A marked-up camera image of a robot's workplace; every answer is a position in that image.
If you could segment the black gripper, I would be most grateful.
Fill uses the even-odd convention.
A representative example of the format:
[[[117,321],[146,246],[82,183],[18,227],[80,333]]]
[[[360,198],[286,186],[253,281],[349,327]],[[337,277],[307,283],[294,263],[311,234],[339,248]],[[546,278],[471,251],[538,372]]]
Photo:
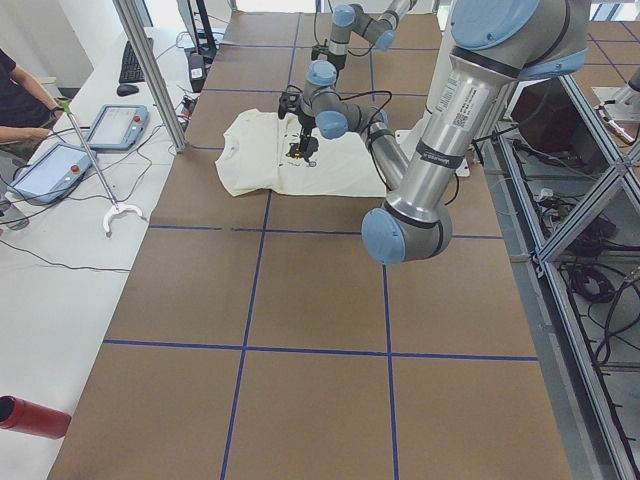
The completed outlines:
[[[302,112],[298,114],[298,121],[301,125],[300,143],[297,145],[298,158],[310,158],[312,156],[312,130],[315,127],[315,118]]]

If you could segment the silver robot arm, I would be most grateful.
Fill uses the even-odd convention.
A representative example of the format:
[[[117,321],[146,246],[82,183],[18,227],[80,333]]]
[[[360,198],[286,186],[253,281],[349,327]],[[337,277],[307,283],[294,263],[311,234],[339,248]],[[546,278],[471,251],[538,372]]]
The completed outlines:
[[[327,60],[337,71],[345,67],[352,33],[378,50],[388,50],[400,21],[416,4],[416,0],[392,1],[378,18],[367,14],[359,4],[338,5],[332,15],[328,44],[323,46]]]
[[[360,135],[389,188],[382,206],[365,215],[362,240],[386,265],[431,258],[448,246],[452,222],[442,197],[500,90],[575,72],[587,54],[587,1],[456,2],[449,20],[453,44],[438,62],[451,71],[406,156],[382,110],[343,101],[335,83],[352,34],[386,50],[413,7],[394,1],[374,19],[357,4],[338,6],[327,57],[310,64],[293,108],[305,129],[317,128],[326,139]]]

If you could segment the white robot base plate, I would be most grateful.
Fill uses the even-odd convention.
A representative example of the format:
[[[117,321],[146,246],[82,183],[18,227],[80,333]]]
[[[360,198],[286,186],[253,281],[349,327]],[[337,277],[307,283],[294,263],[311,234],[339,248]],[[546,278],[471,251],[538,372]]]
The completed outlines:
[[[401,150],[405,154],[408,159],[411,159],[414,151],[416,149],[416,145],[420,140],[421,136],[418,131],[414,130],[396,130],[395,131],[395,139]],[[466,158],[463,158],[461,165],[457,168],[456,174],[460,177],[469,177],[470,176],[470,168]]]

